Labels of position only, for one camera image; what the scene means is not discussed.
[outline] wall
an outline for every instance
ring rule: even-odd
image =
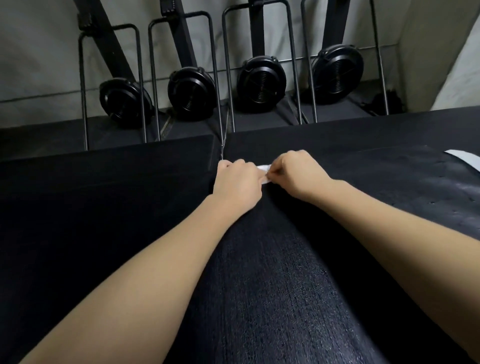
[[[440,90],[432,109],[480,105],[480,17]]]
[[[459,55],[480,0],[412,0],[399,52],[409,111],[429,110]]]
[[[223,9],[240,0],[183,0],[186,12],[207,10],[214,21],[216,59],[219,69],[225,68],[221,13]],[[301,34],[300,1],[289,0],[294,23],[294,38],[297,56],[303,54]],[[112,24],[134,23],[141,31],[144,77],[150,80],[148,61],[147,26],[160,16],[158,0],[103,0],[105,11]],[[321,48],[326,0],[309,0],[306,3],[309,15],[311,52]],[[377,0],[377,17],[381,44],[398,42],[409,7],[407,0]],[[81,117],[76,7],[71,0],[3,0],[0,13],[0,127],[77,119]],[[228,39],[231,66],[240,66],[251,56],[248,11],[235,12],[228,16]],[[278,59],[289,59],[288,29],[282,4],[269,5],[265,11],[265,45],[267,54]],[[199,65],[211,70],[207,21],[197,18],[188,20],[193,47]],[[117,33],[119,42],[134,73],[137,72],[134,35],[129,30]],[[351,0],[345,33],[345,43],[358,47],[372,46],[372,25],[368,0]],[[159,89],[159,105],[169,105],[166,93],[168,75],[179,68],[173,40],[167,26],[157,26],[154,31],[156,75]],[[98,101],[98,85],[109,78],[108,70],[95,44],[87,39],[84,45],[87,104],[89,116],[103,115]],[[365,57],[364,79],[378,77],[373,49],[362,51]],[[384,49],[387,78],[394,85],[396,77],[395,48]],[[293,88],[291,64],[284,63],[288,88]],[[306,79],[305,63],[298,62],[300,80]],[[221,72],[220,93],[227,94],[225,72]],[[151,93],[151,83],[146,83]]]

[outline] forearm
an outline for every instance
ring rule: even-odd
[[[314,204],[355,236],[420,308],[480,360],[480,242],[343,181]]]
[[[236,218],[207,197],[92,291],[24,363],[161,363],[211,253]]]

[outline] bare arm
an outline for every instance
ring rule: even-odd
[[[78,304],[22,361],[161,363],[223,234],[262,196],[264,172],[219,163],[214,192]]]
[[[337,220],[418,306],[480,361],[480,242],[332,180],[305,151],[281,155],[267,174]]]

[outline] rowing machine fan cage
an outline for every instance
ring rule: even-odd
[[[257,56],[244,62],[237,79],[241,106],[249,112],[266,112],[285,96],[287,78],[275,57]]]
[[[333,104],[359,85],[363,58],[354,46],[338,44],[321,50],[312,68],[316,102]]]
[[[215,84],[202,67],[183,67],[170,75],[168,98],[177,118],[204,120],[216,106]]]
[[[141,128],[142,113],[140,85],[126,78],[116,77],[100,85],[100,104],[107,115],[120,127]],[[154,113],[152,100],[143,91],[145,123],[149,124]]]

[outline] white paper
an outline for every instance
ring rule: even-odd
[[[452,156],[455,156],[471,167],[475,168],[478,172],[480,172],[480,157],[476,156],[475,154],[469,153],[469,152],[464,152],[463,150],[454,150],[454,149],[449,149],[446,150],[445,153],[451,154]]]
[[[262,166],[257,166],[257,168],[260,170],[264,170],[265,172],[268,172],[268,170],[270,169],[270,166],[271,164],[264,164]],[[269,183],[269,182],[270,180],[266,180],[266,181],[263,181],[262,184]]]

